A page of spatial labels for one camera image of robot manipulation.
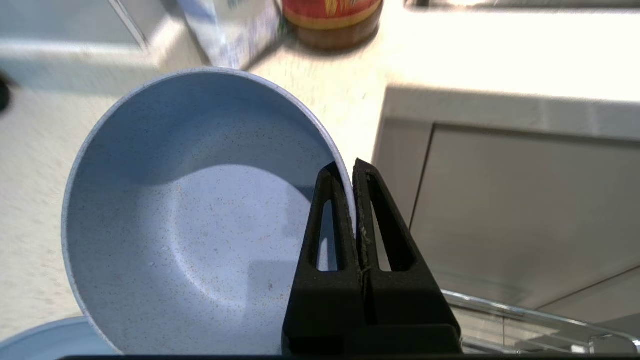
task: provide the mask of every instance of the countertop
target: countertop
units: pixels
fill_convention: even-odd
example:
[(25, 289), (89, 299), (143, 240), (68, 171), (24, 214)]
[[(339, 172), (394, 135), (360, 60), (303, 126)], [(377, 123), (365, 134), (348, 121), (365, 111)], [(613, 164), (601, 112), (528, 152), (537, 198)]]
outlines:
[[(249, 69), (300, 98), (348, 167), (371, 160), (388, 86), (640, 102), (640, 13), (401, 3), (385, 3), (378, 35), (359, 49), (320, 54), (286, 41)], [(80, 145), (117, 100), (28, 88), (14, 95), (0, 114), (0, 340), (80, 314), (62, 262), (62, 198)]]

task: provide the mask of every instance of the wire rack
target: wire rack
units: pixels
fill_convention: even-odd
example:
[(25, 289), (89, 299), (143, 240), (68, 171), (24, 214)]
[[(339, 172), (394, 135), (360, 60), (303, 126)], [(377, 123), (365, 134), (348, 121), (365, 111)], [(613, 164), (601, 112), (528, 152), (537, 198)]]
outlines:
[(442, 290), (462, 327), (466, 354), (640, 354), (623, 332)]

